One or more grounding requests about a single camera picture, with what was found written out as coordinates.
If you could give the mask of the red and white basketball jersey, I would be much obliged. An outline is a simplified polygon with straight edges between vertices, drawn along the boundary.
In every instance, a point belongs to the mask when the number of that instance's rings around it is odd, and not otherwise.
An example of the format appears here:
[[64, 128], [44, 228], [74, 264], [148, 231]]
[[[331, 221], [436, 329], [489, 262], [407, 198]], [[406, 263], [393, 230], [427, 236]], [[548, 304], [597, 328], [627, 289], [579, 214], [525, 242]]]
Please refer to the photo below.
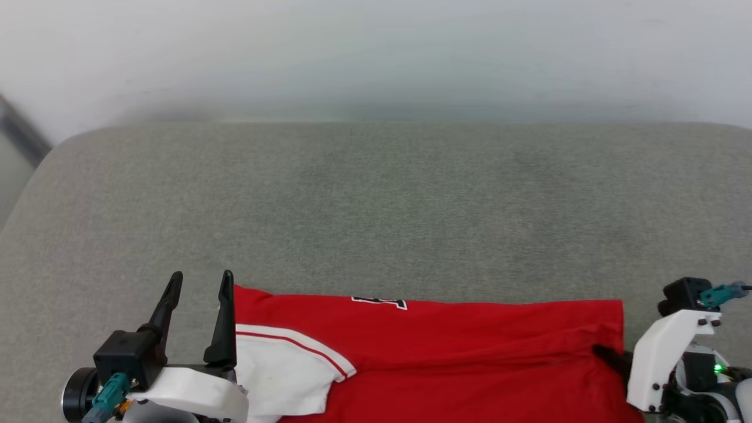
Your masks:
[[644, 423], [593, 352], [622, 353], [619, 300], [234, 300], [247, 423]]

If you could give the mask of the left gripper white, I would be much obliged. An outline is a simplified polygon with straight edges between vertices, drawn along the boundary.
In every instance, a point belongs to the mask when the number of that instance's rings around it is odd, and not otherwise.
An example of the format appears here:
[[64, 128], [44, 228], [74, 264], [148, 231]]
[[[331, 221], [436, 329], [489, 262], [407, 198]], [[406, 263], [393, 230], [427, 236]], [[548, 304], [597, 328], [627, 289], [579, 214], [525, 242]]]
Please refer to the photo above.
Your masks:
[[[172, 313], [179, 304], [182, 271], [175, 271], [139, 332], [152, 334], [154, 351], [166, 359]], [[125, 423], [246, 423], [247, 391], [237, 382], [236, 301], [234, 275], [225, 270], [218, 292], [219, 308], [205, 366], [164, 367], [150, 388], [128, 394]]]

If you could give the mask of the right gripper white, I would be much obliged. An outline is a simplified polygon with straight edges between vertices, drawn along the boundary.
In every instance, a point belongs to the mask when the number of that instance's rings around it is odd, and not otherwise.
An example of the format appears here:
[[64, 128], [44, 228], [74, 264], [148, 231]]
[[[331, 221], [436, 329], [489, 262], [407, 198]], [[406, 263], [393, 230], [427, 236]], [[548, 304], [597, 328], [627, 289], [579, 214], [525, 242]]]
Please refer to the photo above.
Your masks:
[[600, 358], [627, 383], [627, 401], [642, 412], [662, 404], [663, 386], [696, 335], [713, 335], [719, 311], [679, 310], [654, 322], [637, 341], [634, 352], [593, 345]]

